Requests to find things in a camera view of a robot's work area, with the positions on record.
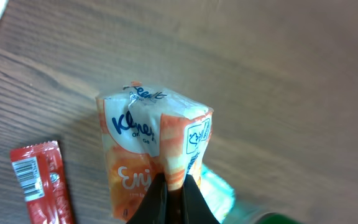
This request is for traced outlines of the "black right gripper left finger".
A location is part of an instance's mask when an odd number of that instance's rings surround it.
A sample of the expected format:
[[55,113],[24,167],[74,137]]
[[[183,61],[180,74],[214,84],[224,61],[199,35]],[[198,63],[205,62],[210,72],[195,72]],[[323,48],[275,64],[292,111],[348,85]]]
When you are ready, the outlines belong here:
[[153,179],[145,197],[127,224],[165,224],[168,190],[165,176]]

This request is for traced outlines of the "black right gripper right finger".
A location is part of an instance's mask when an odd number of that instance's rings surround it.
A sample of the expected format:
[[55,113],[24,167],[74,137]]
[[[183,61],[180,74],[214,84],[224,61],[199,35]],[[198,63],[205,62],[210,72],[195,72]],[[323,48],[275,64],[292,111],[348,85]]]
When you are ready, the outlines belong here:
[[181,190],[183,224],[219,224],[192,175],[187,174]]

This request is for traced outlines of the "teal tissue pack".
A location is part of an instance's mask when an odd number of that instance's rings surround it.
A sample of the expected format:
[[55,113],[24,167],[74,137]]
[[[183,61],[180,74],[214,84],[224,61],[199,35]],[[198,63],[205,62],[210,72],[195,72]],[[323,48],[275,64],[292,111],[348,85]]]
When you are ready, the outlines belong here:
[[223,223],[236,201],[234,189],[203,164],[200,191],[214,217],[219,223]]

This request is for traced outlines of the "orange Kleenex tissue pack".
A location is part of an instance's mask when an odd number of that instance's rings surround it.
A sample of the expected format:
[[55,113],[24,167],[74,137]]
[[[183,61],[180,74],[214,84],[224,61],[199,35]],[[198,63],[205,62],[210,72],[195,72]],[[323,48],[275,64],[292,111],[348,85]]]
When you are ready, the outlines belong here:
[[160,85],[132,82],[96,97],[112,215],[128,221],[158,173],[172,192],[201,183],[213,109]]

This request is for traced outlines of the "green lid jar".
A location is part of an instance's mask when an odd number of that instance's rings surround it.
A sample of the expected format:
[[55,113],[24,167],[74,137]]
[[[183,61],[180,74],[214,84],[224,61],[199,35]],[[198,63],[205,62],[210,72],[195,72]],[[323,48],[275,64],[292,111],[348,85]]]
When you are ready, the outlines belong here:
[[258,205],[239,202],[229,212],[224,224],[301,224],[301,222]]

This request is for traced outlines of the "red white snack packet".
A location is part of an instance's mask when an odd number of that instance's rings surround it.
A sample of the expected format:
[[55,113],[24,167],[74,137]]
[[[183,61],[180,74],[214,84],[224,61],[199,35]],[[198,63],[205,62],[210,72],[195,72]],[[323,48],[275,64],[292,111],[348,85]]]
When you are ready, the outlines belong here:
[[32,224],[74,224],[62,154],[57,141],[10,151]]

